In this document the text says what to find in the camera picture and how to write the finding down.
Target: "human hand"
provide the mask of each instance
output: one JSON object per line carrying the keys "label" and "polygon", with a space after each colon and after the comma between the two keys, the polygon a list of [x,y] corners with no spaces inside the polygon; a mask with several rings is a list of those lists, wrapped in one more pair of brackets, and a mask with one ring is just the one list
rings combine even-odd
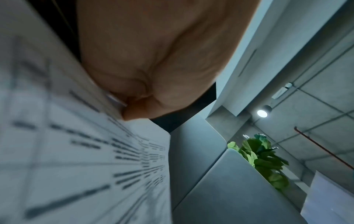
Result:
{"label": "human hand", "polygon": [[260,0],[78,0],[82,63],[127,102],[125,120],[193,103],[215,81]]}

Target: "spotlight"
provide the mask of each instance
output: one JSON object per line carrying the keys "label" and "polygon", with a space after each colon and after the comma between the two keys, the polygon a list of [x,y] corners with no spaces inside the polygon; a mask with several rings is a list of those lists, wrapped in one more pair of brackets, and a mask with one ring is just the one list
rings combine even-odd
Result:
{"label": "spotlight", "polygon": [[268,117],[268,115],[272,112],[272,108],[269,105],[264,105],[260,110],[257,111],[258,116],[260,117]]}

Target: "red pipe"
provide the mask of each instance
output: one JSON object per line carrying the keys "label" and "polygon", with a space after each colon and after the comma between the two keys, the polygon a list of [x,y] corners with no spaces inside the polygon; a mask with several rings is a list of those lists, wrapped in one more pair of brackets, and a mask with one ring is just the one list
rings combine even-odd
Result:
{"label": "red pipe", "polygon": [[311,139],[310,137],[308,137],[307,135],[305,135],[304,133],[302,133],[301,131],[299,131],[297,129],[297,127],[294,127],[294,130],[296,132],[298,132],[299,134],[301,134],[302,136],[304,136],[305,138],[307,138],[308,140],[312,141],[313,143],[315,143],[318,147],[320,147],[321,149],[325,150],[326,152],[328,152],[330,155],[332,155],[333,157],[335,157],[336,159],[338,159],[340,162],[344,163],[344,165],[346,165],[347,167],[354,169],[354,167],[352,167],[351,165],[349,165],[348,163],[346,163],[344,160],[342,160],[341,158],[339,158],[338,156],[336,156],[335,154],[333,154],[331,151],[329,151],[328,149],[326,149],[325,147],[323,147],[322,145],[318,144],[317,142],[315,142],[313,139]]}

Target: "sheet of paper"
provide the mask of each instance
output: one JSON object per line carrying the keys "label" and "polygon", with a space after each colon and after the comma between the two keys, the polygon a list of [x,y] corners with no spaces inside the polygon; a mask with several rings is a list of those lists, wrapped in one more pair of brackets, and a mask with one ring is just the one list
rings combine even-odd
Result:
{"label": "sheet of paper", "polygon": [[120,108],[25,1],[1,1],[0,224],[171,223],[170,136]]}

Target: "potted plant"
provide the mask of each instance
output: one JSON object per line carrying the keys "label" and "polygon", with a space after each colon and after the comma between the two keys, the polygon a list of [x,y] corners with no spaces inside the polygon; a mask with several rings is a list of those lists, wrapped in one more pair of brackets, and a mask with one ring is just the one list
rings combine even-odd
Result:
{"label": "potted plant", "polygon": [[277,190],[282,190],[289,185],[288,178],[280,172],[289,162],[275,155],[267,136],[256,134],[238,147],[235,142],[230,142],[228,148],[238,151],[271,185]]}

